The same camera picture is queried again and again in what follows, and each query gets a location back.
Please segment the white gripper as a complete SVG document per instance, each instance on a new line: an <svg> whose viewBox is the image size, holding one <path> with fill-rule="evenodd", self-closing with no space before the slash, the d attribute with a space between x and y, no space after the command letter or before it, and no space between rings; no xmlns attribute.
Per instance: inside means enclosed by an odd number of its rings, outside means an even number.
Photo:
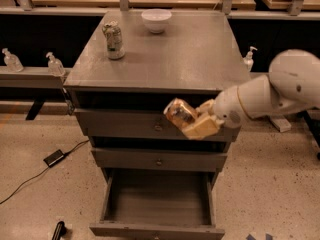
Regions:
<svg viewBox="0 0 320 240"><path fill-rule="evenodd" d="M191 140L201 140L215 135L223 126L239 128L248 120L238 97L238 87L233 86L196 108L199 118L182 129L182 133Z"/></svg>

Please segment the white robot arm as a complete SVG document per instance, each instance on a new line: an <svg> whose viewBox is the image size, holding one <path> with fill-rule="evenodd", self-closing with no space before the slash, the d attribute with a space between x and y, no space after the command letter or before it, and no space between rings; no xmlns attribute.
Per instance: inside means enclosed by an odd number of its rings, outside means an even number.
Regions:
<svg viewBox="0 0 320 240"><path fill-rule="evenodd" d="M299 49L287 50L272 60L268 74L230 87L201 104L200 117L183 134L200 140L251 119L319 107L320 58Z"/></svg>

